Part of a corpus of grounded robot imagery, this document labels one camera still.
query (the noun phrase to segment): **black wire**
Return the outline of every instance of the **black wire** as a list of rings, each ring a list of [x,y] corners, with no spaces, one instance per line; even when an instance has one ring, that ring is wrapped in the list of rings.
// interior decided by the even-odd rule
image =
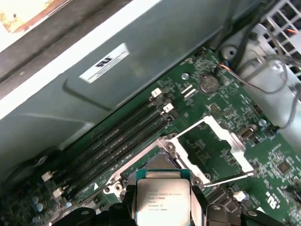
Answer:
[[[24,162],[18,164],[16,168],[3,180],[1,181],[1,186],[5,190],[11,189],[14,185],[14,179],[20,175],[25,169],[35,169],[43,165],[47,160],[53,160],[60,150],[50,147],[46,148],[33,158],[25,160]]]
[[[210,43],[211,50],[217,50],[218,47],[220,46],[220,44],[222,43],[222,40],[225,38],[225,36],[232,31],[233,17],[238,8],[239,3],[240,3],[239,0],[231,0],[230,5],[229,5],[229,10],[227,13],[227,17],[225,19],[225,23],[224,23],[222,29],[218,32],[218,34],[215,36],[215,38]]]
[[[255,14],[255,17],[253,18],[251,23],[248,25],[248,27],[244,31],[244,35],[238,46],[236,55],[230,62],[230,68],[234,72],[236,72],[238,66],[241,63],[241,60],[246,51],[246,46],[248,44],[249,37],[250,37],[250,34],[251,34],[253,28],[260,22],[261,18],[274,7],[275,3],[276,3],[276,0],[269,0],[268,2],[266,2],[266,1],[261,2],[261,6],[258,8],[257,13]]]

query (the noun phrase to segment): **screw hole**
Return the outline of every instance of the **screw hole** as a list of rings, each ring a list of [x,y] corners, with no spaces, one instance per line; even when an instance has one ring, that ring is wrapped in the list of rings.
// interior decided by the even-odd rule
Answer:
[[[86,210],[86,211],[82,211],[81,214],[82,214],[82,215],[87,215],[88,213],[89,213],[89,211]]]
[[[117,191],[120,191],[120,190],[121,190],[121,186],[120,186],[120,185],[116,185],[115,188],[116,188]]]

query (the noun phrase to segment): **capacitor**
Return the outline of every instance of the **capacitor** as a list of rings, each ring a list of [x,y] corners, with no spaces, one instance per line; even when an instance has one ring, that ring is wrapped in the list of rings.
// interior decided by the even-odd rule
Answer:
[[[40,217],[39,217],[39,216],[33,217],[33,218],[32,218],[32,222],[33,222],[34,224],[39,223],[39,222],[40,222]]]
[[[33,203],[33,205],[38,204],[38,202],[39,202],[39,198],[37,196],[33,196],[32,197],[32,203]]]
[[[42,203],[36,204],[36,211],[37,212],[39,212],[39,213],[42,212],[43,208],[44,208],[44,206],[43,206]]]
[[[67,202],[66,203],[66,208],[69,208],[69,207],[71,207],[72,206],[72,203],[71,202]]]
[[[258,125],[259,125],[260,127],[262,127],[262,128],[266,128],[267,125],[268,125],[268,123],[267,123],[267,121],[265,121],[264,119],[259,119],[259,120],[258,120]]]
[[[182,78],[183,80],[188,80],[188,79],[189,79],[189,74],[188,74],[188,73],[183,73],[183,74],[181,75],[181,78]]]

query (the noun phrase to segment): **integrated circuit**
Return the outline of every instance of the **integrated circuit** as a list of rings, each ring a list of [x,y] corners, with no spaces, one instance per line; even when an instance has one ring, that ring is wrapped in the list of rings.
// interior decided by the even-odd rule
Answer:
[[[277,168],[282,174],[285,174],[290,170],[291,165],[286,160],[284,160],[277,166]]]

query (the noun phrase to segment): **dimm slot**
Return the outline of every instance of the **dimm slot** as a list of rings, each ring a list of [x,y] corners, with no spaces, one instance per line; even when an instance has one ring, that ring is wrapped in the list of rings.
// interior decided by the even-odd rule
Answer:
[[[135,127],[138,126],[141,123],[146,122],[146,119],[148,119],[148,117],[150,117],[152,114],[154,114],[154,111],[148,112],[146,115],[143,115],[143,117],[139,118],[138,120],[135,121],[135,126],[132,126],[132,129],[129,130],[128,132],[126,132],[126,134],[122,134],[119,135],[117,137],[115,137],[114,140],[111,140],[110,142],[113,143],[114,145],[118,145],[120,142],[122,142],[123,140],[127,139],[128,137],[128,133],[131,133],[135,130]],[[58,175],[56,177],[54,177],[54,180],[56,181],[60,181],[62,178],[65,177],[66,174],[70,173],[70,172],[74,172],[76,170],[76,172],[79,171],[79,168],[86,164],[88,161],[91,161],[92,158],[94,158],[100,151],[103,151],[103,148],[106,146],[109,146],[110,143],[108,143],[107,145],[102,145],[102,146],[98,146],[97,148],[94,148],[93,152],[90,152],[90,155],[86,155],[85,157],[83,156],[84,159],[81,159],[81,161],[79,161],[78,163],[80,163],[80,165],[73,165],[71,167],[69,167],[68,169],[62,170],[61,172],[58,173]]]
[[[148,107],[152,102],[150,102],[149,100],[146,100],[144,102],[142,102],[141,104],[139,104],[134,110],[132,110],[129,114],[127,114],[125,117],[123,117],[118,123],[115,124],[115,126],[113,126],[112,128],[109,128],[106,131],[102,131],[101,133],[99,133],[96,138],[93,139],[92,143],[90,143],[86,148],[84,148],[84,150],[82,152],[80,152],[79,155],[76,155],[71,161],[70,164],[75,164],[74,162],[81,160],[83,158],[85,158],[84,156],[89,153],[89,149],[93,150],[93,147],[95,147],[98,144],[102,143],[102,139],[104,136],[107,136],[108,134],[112,133],[114,130],[116,130],[117,128],[121,128],[123,127],[125,124],[127,124],[129,121],[131,121],[132,119],[135,118],[135,116],[137,115],[137,113],[139,113],[140,111],[144,110],[145,107]]]
[[[126,145],[128,141],[130,142],[135,141],[135,137],[139,135],[139,133],[143,130],[145,130],[145,127],[148,127],[154,123],[154,121],[157,121],[159,118],[161,118],[161,115],[158,113],[151,118],[147,120],[147,123],[140,127],[138,130],[134,130],[134,133],[130,134],[129,136],[124,135],[124,139],[122,139],[122,142],[116,146],[116,144],[111,145],[105,149],[102,149],[98,153],[96,153],[95,156],[93,156],[92,159],[89,159],[85,164],[81,164],[81,167],[78,167],[75,171],[75,174],[72,174],[70,178],[66,179],[64,184],[69,185],[72,184],[74,181],[74,178],[76,181],[78,181],[78,177],[83,176],[86,172],[90,171],[94,166],[99,164],[100,161],[102,161],[104,158],[106,158],[108,155],[114,153],[116,149],[121,148],[122,146]]]
[[[122,155],[118,156],[117,159],[111,159],[111,161],[109,162],[109,164],[102,166],[101,171],[97,171],[97,174],[95,175],[87,175],[86,178],[91,178],[90,180],[88,180],[85,183],[80,183],[80,187],[76,188],[73,187],[73,189],[70,191],[70,193],[68,194],[68,197],[71,198],[74,195],[76,195],[79,191],[81,191],[83,188],[85,188],[88,184],[91,184],[93,181],[95,181],[97,179],[97,177],[104,173],[107,169],[111,168],[114,166],[114,164],[116,164],[120,159],[123,159],[124,157],[126,157],[130,151],[136,149],[137,147],[139,147],[140,145],[142,145],[144,142],[146,142],[151,136],[155,135],[156,133],[158,133],[163,127],[165,127],[168,124],[167,121],[163,121],[161,124],[159,124],[155,129],[153,129],[150,133],[148,133],[144,138],[142,138],[141,140],[139,140],[139,142],[135,142],[133,143],[132,146],[128,147],[127,150],[125,152],[122,152]]]

